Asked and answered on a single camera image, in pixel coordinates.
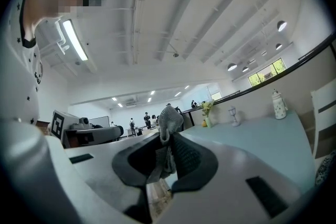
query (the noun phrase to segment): railing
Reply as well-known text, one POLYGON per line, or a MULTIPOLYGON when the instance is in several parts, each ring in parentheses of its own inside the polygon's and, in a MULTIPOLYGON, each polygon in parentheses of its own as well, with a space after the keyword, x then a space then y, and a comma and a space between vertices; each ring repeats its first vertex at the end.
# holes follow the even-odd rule
MULTIPOLYGON (((305 55, 305 57, 300 60, 299 62, 297 62, 296 64, 292 65, 291 67, 289 67, 288 69, 286 69, 285 71, 281 72, 280 74, 256 85, 256 86, 253 86, 245 91, 242 91, 242 92, 239 92, 239 93, 233 93, 233 94, 230 94, 229 96, 227 97, 223 97, 221 99, 218 99, 215 101, 214 105, 217 105, 217 104, 221 104, 221 103, 224 103, 224 102, 227 102, 229 100, 232 100, 232 99, 235 99, 237 97, 241 97, 242 95, 244 94, 247 94, 247 93, 250 93, 250 92, 253 92, 255 90, 258 90, 260 89, 261 87, 264 87, 278 79, 281 79, 282 77, 288 75, 289 73, 292 73, 294 70, 298 69, 299 67, 301 67, 302 65, 304 65, 306 62, 310 61, 312 58, 314 58, 315 56, 317 56, 318 54, 320 54, 322 51, 324 51, 325 49, 327 49, 328 47, 331 48, 331 51, 334 55, 334 58, 336 60, 336 51, 335 51, 335 48, 333 47, 332 45, 332 42, 336 39, 336 33, 332 33, 329 37, 327 37, 323 42, 321 42, 319 45, 317 45, 314 49, 314 51, 312 52, 309 52, 309 54, 305 55)), ((193 121, 193 118, 191 116, 191 113, 190 112, 193 112, 193 111, 196 111, 196 110, 200 110, 202 109, 201 106, 198 106, 194 109, 189 109, 189 110, 186 110, 186 111, 183 111, 182 114, 186 114, 188 113, 189 114, 189 117, 190 117, 190 120, 191 120, 191 123, 192 125, 194 126, 194 121, 193 121)))

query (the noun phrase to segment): ceiling light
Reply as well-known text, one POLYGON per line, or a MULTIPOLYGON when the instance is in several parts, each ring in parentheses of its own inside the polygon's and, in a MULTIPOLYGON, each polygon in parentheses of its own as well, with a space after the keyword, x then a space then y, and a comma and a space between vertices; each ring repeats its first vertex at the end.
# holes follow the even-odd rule
POLYGON ((82 61, 86 61, 88 59, 87 55, 85 54, 81 44, 78 41, 78 37, 75 33, 75 30, 73 29, 73 25, 72 25, 72 21, 71 20, 66 20, 65 22, 63 22, 63 26, 65 31, 68 34, 68 37, 73 45, 73 47, 75 48, 76 52, 78 53, 78 56, 80 57, 80 59, 82 61))
POLYGON ((227 71, 234 70, 236 67, 237 67, 237 65, 235 63, 230 63, 227 67, 227 71))
POLYGON ((284 20, 280 20, 277 24, 278 31, 281 32, 286 27, 287 23, 284 20))
POLYGON ((280 49, 281 47, 282 47, 282 44, 277 43, 277 45, 275 46, 275 49, 278 50, 278 49, 280 49))

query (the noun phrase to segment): white chair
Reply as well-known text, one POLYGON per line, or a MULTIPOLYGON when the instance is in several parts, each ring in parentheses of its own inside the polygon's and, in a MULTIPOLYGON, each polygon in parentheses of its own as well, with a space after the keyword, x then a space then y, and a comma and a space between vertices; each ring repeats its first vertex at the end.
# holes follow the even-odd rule
POLYGON ((321 165, 323 160, 330 154, 334 148, 330 148, 328 145, 327 153, 321 156, 322 148, 319 146, 320 133, 327 136, 335 134, 336 139, 336 79, 332 80, 322 88, 312 91, 312 102, 314 106, 314 116, 316 122, 315 128, 315 140, 313 148, 313 158, 315 161, 316 170, 321 165))

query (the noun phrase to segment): ceiling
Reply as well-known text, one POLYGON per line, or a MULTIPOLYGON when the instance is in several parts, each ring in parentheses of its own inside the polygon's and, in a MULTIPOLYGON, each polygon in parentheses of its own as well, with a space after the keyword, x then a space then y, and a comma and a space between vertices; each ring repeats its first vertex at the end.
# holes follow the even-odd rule
POLYGON ((300 0, 107 0, 104 7, 77 8, 60 21, 72 19, 88 61, 79 59, 62 23, 65 45, 70 45, 65 55, 57 45, 48 46, 43 25, 48 23, 38 27, 36 37, 41 56, 67 80, 179 62, 207 65, 236 79, 249 60, 267 51, 266 61, 290 44, 299 7, 300 0), (282 32, 279 20, 288 23, 282 32), (279 51, 277 43, 283 44, 279 51), (228 72, 232 62, 238 68, 228 72))
POLYGON ((185 89, 185 87, 177 87, 156 90, 153 95, 151 95, 151 92, 134 93, 123 96, 116 96, 116 101, 113 101, 111 98, 109 98, 96 101, 96 103, 107 109, 118 109, 118 103, 121 103, 123 108, 133 108, 135 106, 153 104, 164 101, 169 102, 174 99, 179 99, 182 95, 189 92, 193 88, 194 86, 189 86, 187 89, 185 89))

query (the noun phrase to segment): light blue table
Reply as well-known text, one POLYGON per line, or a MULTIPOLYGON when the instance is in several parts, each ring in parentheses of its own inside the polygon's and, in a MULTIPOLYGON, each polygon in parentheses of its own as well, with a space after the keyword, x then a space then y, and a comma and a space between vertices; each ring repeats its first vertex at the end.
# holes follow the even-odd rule
POLYGON ((249 151, 291 179, 302 193, 314 186, 314 162, 311 149, 294 111, 286 118, 267 117, 243 122, 238 127, 217 124, 212 128, 194 126, 181 133, 220 142, 249 151))

